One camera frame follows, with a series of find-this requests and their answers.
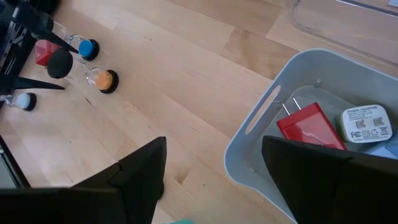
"blue item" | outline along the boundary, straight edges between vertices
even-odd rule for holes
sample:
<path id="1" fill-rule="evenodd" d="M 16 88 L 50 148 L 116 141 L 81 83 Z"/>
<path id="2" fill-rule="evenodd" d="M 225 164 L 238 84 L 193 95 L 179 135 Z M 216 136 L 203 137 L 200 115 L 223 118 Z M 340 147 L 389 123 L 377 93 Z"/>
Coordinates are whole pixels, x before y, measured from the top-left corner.
<path id="1" fill-rule="evenodd" d="M 390 140 L 378 144 L 365 153 L 390 159 L 398 159 L 398 134 Z"/>
<path id="2" fill-rule="evenodd" d="M 94 51 L 94 44 L 90 40 L 84 40 L 79 45 L 79 54 L 82 57 L 90 57 Z"/>

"clear plastic container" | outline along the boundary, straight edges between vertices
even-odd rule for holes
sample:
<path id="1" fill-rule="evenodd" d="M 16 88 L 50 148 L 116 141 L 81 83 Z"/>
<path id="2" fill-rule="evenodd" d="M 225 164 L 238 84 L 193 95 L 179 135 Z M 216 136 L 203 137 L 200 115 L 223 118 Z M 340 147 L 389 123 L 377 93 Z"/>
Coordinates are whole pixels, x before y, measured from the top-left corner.
<path id="1" fill-rule="evenodd" d="M 389 0 L 286 0 L 299 29 L 398 65 L 398 7 Z"/>

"sand timer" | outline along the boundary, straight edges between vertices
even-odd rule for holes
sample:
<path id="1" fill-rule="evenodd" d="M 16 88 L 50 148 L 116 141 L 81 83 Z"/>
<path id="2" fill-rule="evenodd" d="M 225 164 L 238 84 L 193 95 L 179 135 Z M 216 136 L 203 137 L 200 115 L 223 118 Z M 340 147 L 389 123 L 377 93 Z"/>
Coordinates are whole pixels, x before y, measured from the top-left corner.
<path id="1" fill-rule="evenodd" d="M 8 106 L 13 108 L 20 108 L 24 111 L 32 111 L 36 106 L 37 97 L 34 93 L 15 91 L 11 95 L 1 95 L 0 101 L 6 102 Z"/>
<path id="2" fill-rule="evenodd" d="M 90 67 L 88 62 L 65 49 L 58 49 L 51 55 L 47 72 L 52 78 L 66 78 L 71 82 L 85 79 L 102 93 L 112 93 L 119 84 L 119 76 L 115 71 Z"/>
<path id="3" fill-rule="evenodd" d="M 77 49 L 84 60 L 92 61 L 97 57 L 100 51 L 100 45 L 94 39 L 86 39 L 78 34 L 70 34 L 64 25 L 53 20 L 48 14 L 42 16 L 42 22 L 53 34 Z M 35 34 L 32 35 L 40 39 L 40 36 Z"/>

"gray plastic bin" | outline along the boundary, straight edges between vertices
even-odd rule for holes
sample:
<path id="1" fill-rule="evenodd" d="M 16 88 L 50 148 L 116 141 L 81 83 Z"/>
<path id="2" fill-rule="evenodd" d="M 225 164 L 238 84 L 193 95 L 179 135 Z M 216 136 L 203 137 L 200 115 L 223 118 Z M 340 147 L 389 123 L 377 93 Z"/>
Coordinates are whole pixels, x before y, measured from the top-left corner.
<path id="1" fill-rule="evenodd" d="M 280 90 L 271 99 L 272 103 L 262 115 L 256 116 L 278 86 Z M 292 97 L 302 108 L 318 102 L 331 121 L 347 108 L 379 104 L 387 110 L 394 127 L 398 117 L 398 79 L 329 50 L 312 49 L 289 60 L 247 116 L 226 149 L 225 169 L 234 181 L 257 190 L 295 221 L 261 156 L 264 135 L 282 137 L 275 123 L 287 116 L 281 103 L 289 111 L 297 110 Z M 255 117 L 259 119 L 249 130 Z M 364 151 L 374 145 L 346 146 L 351 151 Z"/>

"black cap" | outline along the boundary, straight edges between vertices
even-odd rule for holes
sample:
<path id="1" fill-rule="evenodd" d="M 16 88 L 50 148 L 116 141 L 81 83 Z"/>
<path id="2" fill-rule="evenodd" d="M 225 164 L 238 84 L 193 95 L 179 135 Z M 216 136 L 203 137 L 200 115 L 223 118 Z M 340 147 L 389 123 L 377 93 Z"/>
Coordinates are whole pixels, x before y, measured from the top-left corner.
<path id="1" fill-rule="evenodd" d="M 64 78 L 73 66 L 73 56 L 65 49 L 56 50 L 47 64 L 47 73 L 52 78 Z"/>

